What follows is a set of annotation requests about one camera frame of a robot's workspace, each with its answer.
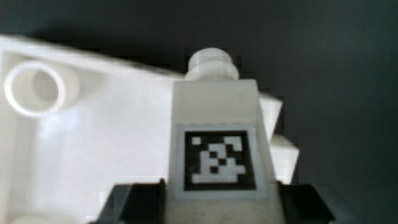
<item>printed pattern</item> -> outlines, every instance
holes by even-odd
[[[184,190],[255,189],[244,131],[184,133]]]

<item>dark surface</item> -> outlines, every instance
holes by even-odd
[[[312,185],[278,185],[285,224],[328,224],[335,217]]]
[[[0,3],[0,31],[184,72],[219,47],[241,77],[283,100],[278,132],[298,181],[328,183],[363,223],[398,220],[398,2],[52,1]]]
[[[90,224],[163,224],[164,182],[115,185]]]

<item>white plastic object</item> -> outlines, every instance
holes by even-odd
[[[282,224],[257,85],[216,65],[173,82],[166,223]]]
[[[29,60],[70,68],[79,80],[77,100],[40,119],[17,116],[3,94],[4,75]],[[56,224],[88,223],[113,184],[157,183],[166,177],[172,82],[180,79],[161,68],[0,35],[0,224],[24,214],[42,214]],[[259,101],[280,105],[266,95]],[[271,117],[271,135],[276,107],[260,113]]]
[[[22,216],[17,217],[10,224],[52,224],[42,216]]]
[[[276,180],[283,184],[289,184],[298,159],[298,148],[280,135],[271,136],[269,152]]]
[[[52,63],[28,60],[4,75],[4,98],[15,112],[28,117],[40,117],[67,107],[77,89],[70,68]]]
[[[212,47],[203,48],[193,53],[188,61],[188,70],[191,70],[193,67],[205,61],[221,61],[228,64],[232,63],[232,59],[225,51]]]
[[[186,80],[237,80],[237,69],[227,53],[216,48],[195,52],[188,62]]]

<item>black background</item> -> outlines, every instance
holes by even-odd
[[[398,222],[398,1],[6,0],[0,32],[179,72],[223,48],[283,100],[298,182],[333,185],[363,223]]]

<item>white tray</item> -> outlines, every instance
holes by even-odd
[[[182,76],[0,36],[1,82],[29,59],[74,68],[81,90],[70,107],[33,120],[10,109],[0,87],[0,224],[26,214],[45,215],[54,223],[84,224],[95,220],[113,184],[166,179],[172,80]],[[260,106],[269,140],[280,101],[262,95]],[[287,149],[292,154],[275,168],[285,181],[298,154],[292,146]]]

